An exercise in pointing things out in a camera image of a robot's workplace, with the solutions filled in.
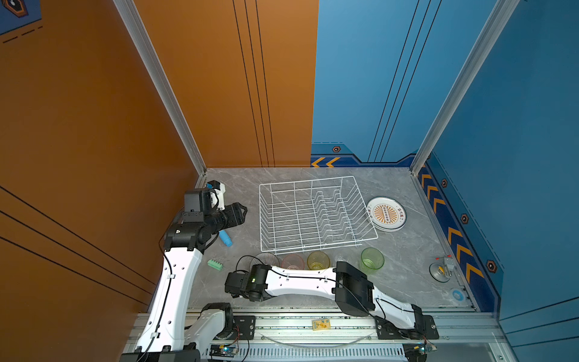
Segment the pink glass cup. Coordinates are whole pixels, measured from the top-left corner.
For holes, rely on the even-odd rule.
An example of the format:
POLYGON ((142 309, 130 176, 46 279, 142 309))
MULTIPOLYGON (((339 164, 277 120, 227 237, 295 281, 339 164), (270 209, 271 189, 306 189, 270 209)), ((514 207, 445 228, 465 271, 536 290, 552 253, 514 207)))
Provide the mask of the pink glass cup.
POLYGON ((292 270, 304 270, 305 262, 304 259, 295 253, 286 255, 281 262, 281 268, 292 269, 292 270))

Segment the yellow glass cup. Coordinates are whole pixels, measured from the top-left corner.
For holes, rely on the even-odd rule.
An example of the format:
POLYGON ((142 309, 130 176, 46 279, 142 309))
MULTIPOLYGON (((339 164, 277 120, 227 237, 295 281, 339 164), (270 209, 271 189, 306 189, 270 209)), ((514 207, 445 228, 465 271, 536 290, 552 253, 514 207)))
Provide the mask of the yellow glass cup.
POLYGON ((324 270, 330 268, 330 257, 323 251, 316 250, 308 255, 307 265, 310 270, 324 270))

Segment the clear glass cup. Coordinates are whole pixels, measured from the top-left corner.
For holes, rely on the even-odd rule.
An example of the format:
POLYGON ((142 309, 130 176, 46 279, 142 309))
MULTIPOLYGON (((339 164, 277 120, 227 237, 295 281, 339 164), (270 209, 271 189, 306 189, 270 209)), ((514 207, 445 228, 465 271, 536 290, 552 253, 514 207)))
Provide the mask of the clear glass cup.
POLYGON ((336 262, 347 262, 349 265, 356 266, 355 256, 349 253, 337 253, 335 256, 336 262))

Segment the green glass cup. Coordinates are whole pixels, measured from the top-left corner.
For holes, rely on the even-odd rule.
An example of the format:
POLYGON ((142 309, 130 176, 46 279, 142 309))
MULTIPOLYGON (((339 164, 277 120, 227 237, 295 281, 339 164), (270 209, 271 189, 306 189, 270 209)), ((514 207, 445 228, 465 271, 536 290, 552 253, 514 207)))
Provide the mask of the green glass cup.
POLYGON ((375 247, 365 248, 360 255, 360 270, 365 274, 376 273, 384 266, 384 255, 375 247))

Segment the ribbed white bowl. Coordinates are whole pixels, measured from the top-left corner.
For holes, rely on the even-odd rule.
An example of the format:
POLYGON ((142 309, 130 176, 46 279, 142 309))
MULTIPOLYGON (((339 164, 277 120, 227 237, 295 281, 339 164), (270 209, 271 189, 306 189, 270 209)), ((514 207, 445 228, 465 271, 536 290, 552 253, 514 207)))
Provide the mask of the ribbed white bowl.
POLYGON ((256 262, 265 265, 280 266, 280 260, 273 253, 261 253, 256 257, 256 262))

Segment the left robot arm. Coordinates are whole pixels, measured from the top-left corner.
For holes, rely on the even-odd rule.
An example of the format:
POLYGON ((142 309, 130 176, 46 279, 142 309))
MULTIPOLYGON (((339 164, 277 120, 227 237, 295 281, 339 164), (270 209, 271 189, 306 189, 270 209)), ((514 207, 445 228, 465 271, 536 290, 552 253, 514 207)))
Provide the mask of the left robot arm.
POLYGON ((146 326, 122 361, 200 361, 213 339, 233 328, 228 303, 209 304, 187 327, 185 317, 195 275, 204 252, 220 232, 244 223, 247 208, 224 202, 226 187, 210 181, 185 193, 184 209, 164 234, 163 270, 146 326))

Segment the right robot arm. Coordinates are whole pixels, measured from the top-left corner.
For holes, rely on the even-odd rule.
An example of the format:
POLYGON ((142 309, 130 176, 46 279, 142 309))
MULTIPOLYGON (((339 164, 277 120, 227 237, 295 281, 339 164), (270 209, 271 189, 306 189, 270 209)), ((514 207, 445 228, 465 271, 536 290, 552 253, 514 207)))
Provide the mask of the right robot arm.
POLYGON ((359 269, 339 261, 333 268, 293 270, 256 264, 230 272, 225 291, 234 298, 264 302, 284 295, 321 297, 351 317, 371 317, 380 339, 430 341, 440 338, 434 318, 412 303, 389 297, 359 269))

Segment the blue cylindrical tool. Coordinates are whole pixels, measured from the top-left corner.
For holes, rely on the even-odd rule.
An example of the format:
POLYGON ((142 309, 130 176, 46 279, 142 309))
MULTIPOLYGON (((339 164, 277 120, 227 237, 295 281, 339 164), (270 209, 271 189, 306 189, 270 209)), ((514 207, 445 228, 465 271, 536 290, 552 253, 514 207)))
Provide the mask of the blue cylindrical tool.
POLYGON ((233 245, 233 241, 232 241, 231 237, 229 236, 229 234, 225 230, 221 230, 219 232, 219 237, 226 247, 231 247, 233 245))

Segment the left green circuit board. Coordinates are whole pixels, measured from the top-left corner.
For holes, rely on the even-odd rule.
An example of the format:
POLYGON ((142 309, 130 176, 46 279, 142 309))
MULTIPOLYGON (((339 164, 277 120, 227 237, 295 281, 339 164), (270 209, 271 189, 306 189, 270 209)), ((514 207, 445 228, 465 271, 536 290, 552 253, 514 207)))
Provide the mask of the left green circuit board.
POLYGON ((207 356, 209 361, 233 361, 240 357, 240 348, 238 344, 212 344, 207 356))

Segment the yellow sticker tag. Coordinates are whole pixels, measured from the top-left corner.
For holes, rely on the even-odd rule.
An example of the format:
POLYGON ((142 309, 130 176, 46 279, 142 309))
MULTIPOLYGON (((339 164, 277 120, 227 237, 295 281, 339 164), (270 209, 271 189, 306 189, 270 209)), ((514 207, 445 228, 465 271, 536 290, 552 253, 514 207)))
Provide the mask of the yellow sticker tag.
POLYGON ((330 330, 331 323, 328 318, 320 318, 315 319, 312 321, 312 330, 313 331, 321 331, 321 330, 330 330))

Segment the right circuit board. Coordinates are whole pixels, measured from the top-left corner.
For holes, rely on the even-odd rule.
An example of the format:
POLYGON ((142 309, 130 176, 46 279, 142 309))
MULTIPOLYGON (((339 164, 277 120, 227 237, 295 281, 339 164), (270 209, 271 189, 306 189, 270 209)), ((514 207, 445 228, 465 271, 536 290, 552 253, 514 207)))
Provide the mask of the right circuit board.
POLYGON ((403 345, 404 355, 408 362, 426 362, 428 355, 437 351, 434 345, 403 345))

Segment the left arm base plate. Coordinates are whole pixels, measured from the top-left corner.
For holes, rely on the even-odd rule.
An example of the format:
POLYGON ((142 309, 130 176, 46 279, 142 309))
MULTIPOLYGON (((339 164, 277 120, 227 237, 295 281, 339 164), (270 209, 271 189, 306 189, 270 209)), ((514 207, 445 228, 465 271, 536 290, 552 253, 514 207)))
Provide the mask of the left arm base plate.
POLYGON ((256 331, 255 315, 225 315, 223 329, 216 335, 214 340, 253 340, 256 331))

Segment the left aluminium corner post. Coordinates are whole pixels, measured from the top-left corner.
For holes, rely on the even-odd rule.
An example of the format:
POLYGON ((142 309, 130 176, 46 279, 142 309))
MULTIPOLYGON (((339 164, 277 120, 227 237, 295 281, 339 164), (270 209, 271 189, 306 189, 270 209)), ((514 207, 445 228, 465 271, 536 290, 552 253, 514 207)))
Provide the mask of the left aluminium corner post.
POLYGON ((200 178, 206 164, 134 1, 114 0, 119 15, 200 178))

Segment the aluminium corner post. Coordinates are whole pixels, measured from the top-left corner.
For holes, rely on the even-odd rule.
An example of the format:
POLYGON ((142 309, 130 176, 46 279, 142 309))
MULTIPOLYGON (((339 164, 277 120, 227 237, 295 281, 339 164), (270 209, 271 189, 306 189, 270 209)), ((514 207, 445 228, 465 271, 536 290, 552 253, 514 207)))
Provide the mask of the aluminium corner post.
POLYGON ((134 1, 114 0, 119 15, 200 178, 206 164, 134 1))
POLYGON ((463 100, 464 95, 466 95, 473 80, 475 80, 479 70, 485 63, 519 3, 520 0, 501 0, 495 3, 476 42, 474 42, 473 48, 470 50, 455 82, 423 139, 416 157, 410 166, 411 175, 418 176, 420 170, 425 165, 428 156, 434 150, 438 140, 463 100))

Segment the right aluminium corner post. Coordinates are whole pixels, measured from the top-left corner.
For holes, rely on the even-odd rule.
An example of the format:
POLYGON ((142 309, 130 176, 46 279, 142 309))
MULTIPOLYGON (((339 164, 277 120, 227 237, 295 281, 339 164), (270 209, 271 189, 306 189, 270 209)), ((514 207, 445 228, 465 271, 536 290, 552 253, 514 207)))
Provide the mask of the right aluminium corner post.
POLYGON ((455 82, 423 139, 416 157, 410 166, 411 175, 418 176, 420 170, 425 165, 428 156, 434 150, 438 140, 463 100, 464 95, 466 95, 473 80, 475 80, 479 70, 485 63, 519 3, 520 0, 501 0, 495 3, 476 42, 474 42, 473 48, 470 50, 455 82))

